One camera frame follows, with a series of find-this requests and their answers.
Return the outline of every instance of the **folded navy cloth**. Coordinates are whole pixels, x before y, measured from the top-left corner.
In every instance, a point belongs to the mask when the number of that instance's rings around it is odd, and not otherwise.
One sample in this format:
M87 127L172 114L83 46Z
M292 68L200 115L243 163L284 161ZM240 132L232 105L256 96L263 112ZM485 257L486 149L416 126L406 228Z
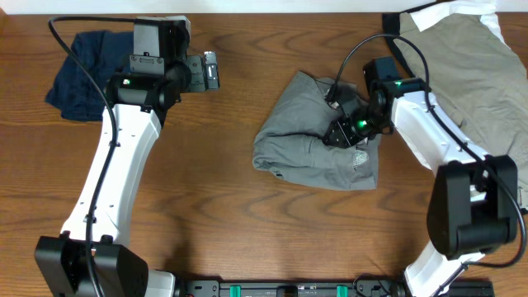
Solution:
M115 71L128 72L128 54L134 50L132 32L83 32L75 35L72 51L86 65L101 90ZM69 57L55 78L45 101L67 120L102 120L104 103L86 74Z

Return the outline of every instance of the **brown tabletop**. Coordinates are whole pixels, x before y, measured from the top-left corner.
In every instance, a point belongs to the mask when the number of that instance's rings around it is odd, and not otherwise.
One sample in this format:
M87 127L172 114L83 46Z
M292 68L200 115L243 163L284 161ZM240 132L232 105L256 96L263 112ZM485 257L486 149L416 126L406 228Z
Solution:
M380 14L188 15L190 53L213 50L219 92L185 94L168 113L144 169L130 249L151 269L225 280L396 276L428 241L433 175L397 134L383 137L375 191L325 191L280 181L252 166L252 142L298 70L335 77L357 42L381 30ZM528 65L528 14L499 16ZM0 35L0 295L49 296L33 258L41 235L57 236L87 177L101 123L63 120L44 103L66 54L48 16L8 16ZM131 25L57 25L75 33ZM362 66L389 54L382 40L360 50L343 79L363 86ZM504 262L517 244L486 260ZM501 296L525 295L528 257L513 268L472 267Z

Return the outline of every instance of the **gray cloth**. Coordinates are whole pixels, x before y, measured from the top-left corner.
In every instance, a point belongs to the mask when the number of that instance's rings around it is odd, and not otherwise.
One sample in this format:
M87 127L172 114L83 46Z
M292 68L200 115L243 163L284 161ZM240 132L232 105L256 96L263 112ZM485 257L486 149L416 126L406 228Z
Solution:
M324 101L333 80L298 72L254 142L253 166L305 186L371 190L378 180L380 137L352 148L327 147L320 139L341 114Z
M508 154L519 170L519 197L528 206L528 80L521 60L480 16L453 14L420 32L408 13L400 34L426 57L431 89L445 113L492 155ZM409 68L424 78L422 61L396 40Z

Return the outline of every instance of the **white fabric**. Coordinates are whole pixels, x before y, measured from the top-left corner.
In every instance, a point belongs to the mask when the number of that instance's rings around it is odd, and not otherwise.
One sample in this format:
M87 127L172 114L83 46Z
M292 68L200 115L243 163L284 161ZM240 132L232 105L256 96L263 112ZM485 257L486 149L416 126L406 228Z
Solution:
M481 16L480 22L489 28L503 44L506 44L501 34L501 27L498 25L496 10L495 0L457 0L439 3L410 15L420 32L434 26L453 13Z

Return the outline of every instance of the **beige fabric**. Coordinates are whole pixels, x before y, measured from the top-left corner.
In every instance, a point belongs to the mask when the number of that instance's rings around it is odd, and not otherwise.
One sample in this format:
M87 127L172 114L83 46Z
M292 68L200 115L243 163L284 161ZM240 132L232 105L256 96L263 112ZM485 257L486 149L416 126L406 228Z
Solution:
M442 109L492 155L508 154L519 170L519 197L528 206L528 80L521 60L479 21L453 14L419 32L400 15L400 35L426 57L431 88ZM422 61L396 40L409 68L424 78Z

